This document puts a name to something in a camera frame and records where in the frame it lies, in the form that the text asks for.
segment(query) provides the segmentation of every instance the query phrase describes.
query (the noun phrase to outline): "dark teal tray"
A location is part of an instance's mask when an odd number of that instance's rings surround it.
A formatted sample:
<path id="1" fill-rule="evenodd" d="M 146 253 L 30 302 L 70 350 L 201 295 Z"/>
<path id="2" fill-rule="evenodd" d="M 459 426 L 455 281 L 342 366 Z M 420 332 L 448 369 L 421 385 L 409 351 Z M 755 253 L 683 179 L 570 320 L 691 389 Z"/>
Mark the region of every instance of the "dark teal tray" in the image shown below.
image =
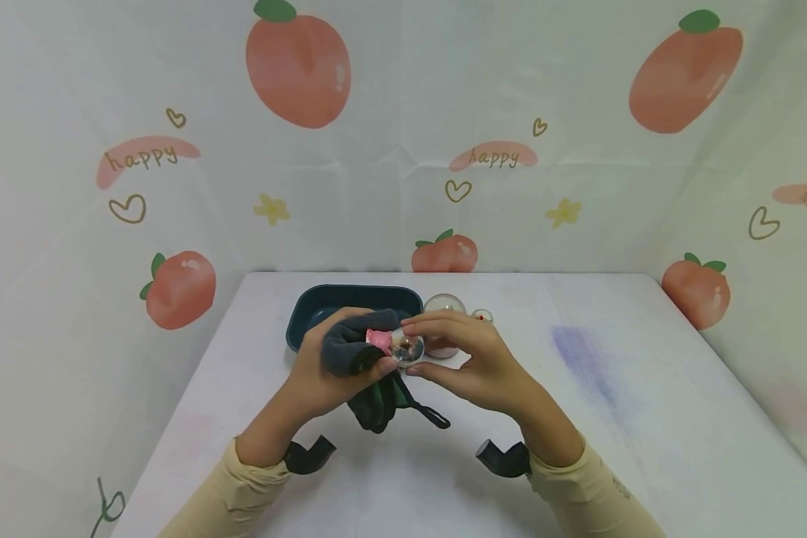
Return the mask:
<path id="1" fill-rule="evenodd" d="M 320 284 L 302 294 L 287 325 L 287 345 L 298 351 L 305 333 L 343 306 L 383 310 L 392 308 L 402 318 L 421 313 L 424 303 L 409 288 L 398 285 Z"/>

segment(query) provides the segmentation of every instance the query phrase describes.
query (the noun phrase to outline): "beige sleeve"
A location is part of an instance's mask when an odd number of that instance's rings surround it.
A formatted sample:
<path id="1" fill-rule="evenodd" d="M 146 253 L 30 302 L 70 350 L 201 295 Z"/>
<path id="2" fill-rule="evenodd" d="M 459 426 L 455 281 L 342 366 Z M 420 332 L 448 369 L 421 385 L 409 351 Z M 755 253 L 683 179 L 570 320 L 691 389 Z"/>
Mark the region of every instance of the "beige sleeve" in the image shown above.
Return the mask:
<path id="1" fill-rule="evenodd" d="M 566 538 L 665 538 L 658 523 L 584 439 L 580 460 L 556 469 L 529 454 L 529 483 Z"/>
<path id="2" fill-rule="evenodd" d="M 221 461 L 158 538 L 248 537 L 289 479 L 283 461 L 268 469 L 244 465 L 230 441 Z"/>

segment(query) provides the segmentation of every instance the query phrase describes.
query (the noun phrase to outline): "printed backdrop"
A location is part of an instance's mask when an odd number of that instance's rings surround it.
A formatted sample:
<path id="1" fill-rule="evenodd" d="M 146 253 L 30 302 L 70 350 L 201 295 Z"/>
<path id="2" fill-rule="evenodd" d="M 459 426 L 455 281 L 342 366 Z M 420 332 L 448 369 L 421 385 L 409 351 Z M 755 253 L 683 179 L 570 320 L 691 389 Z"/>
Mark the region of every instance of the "printed backdrop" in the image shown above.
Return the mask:
<path id="1" fill-rule="evenodd" d="M 647 272 L 807 459 L 807 0 L 0 1 L 0 537 L 109 535 L 253 270 Z"/>

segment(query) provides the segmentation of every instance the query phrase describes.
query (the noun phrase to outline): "blue marker stain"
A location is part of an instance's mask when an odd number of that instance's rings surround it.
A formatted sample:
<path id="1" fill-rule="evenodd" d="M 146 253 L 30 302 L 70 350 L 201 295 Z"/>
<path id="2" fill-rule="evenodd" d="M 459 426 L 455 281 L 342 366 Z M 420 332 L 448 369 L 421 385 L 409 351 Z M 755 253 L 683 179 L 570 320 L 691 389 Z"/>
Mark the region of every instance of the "blue marker stain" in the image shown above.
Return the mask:
<path id="1" fill-rule="evenodd" d="M 610 375 L 608 357 L 598 349 L 596 341 L 580 327 L 552 327 L 556 349 L 577 382 L 610 408 L 619 409 L 619 391 Z"/>

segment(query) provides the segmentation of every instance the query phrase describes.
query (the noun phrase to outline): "tabletop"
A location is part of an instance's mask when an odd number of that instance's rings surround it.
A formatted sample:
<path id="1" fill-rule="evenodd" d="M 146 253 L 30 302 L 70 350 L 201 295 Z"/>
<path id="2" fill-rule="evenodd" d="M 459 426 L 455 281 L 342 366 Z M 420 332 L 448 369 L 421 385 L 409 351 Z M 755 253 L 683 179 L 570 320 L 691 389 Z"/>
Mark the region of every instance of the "tabletop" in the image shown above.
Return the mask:
<path id="1" fill-rule="evenodd" d="M 511 351 L 672 538 L 807 537 L 807 466 L 668 296 L 642 274 L 250 273 L 164 431 L 115 538 L 154 537 L 286 378 L 285 329 L 324 283 L 403 285 L 493 313 Z M 443 361 L 459 366 L 459 352 Z M 376 435 L 346 406 L 295 439 L 338 450 L 296 476 L 263 537 L 561 537 L 524 477 L 490 474 L 485 439 L 521 440 L 504 415 L 405 378 L 452 426 L 399 409 Z"/>

